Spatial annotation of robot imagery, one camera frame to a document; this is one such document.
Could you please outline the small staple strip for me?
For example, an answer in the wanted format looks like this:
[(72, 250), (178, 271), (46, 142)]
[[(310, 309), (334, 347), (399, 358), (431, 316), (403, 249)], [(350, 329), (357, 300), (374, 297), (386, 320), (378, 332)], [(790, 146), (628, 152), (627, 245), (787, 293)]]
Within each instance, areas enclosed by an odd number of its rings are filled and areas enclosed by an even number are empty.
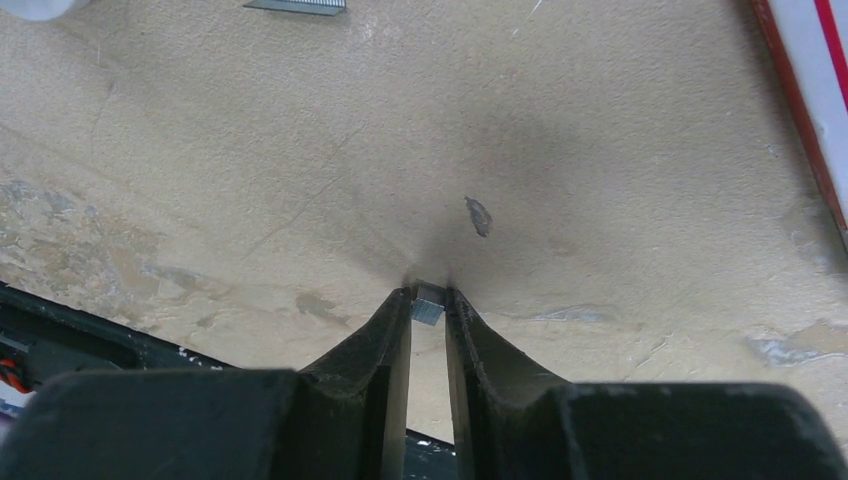
[(335, 16), (346, 10), (345, 0), (251, 0), (245, 8), (320, 16)]
[(411, 319), (428, 326), (436, 326), (445, 310), (445, 288), (419, 281), (412, 287), (412, 293), (414, 298), (411, 303)]

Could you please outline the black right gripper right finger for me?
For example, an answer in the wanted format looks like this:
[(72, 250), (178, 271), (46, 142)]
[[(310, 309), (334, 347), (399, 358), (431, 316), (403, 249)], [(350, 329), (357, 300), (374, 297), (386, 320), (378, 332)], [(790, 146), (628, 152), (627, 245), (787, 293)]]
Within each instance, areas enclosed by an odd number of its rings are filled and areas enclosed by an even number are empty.
[(828, 427), (773, 383), (574, 383), (456, 289), (446, 341), (462, 479), (843, 479)]

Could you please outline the light blue stapler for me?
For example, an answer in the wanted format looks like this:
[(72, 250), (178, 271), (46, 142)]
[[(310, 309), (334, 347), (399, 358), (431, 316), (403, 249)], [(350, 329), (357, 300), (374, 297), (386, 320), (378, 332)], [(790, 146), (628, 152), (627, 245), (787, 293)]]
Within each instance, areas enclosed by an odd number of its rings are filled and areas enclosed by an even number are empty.
[(88, 5), (90, 0), (0, 0), (2, 11), (27, 21), (58, 19)]

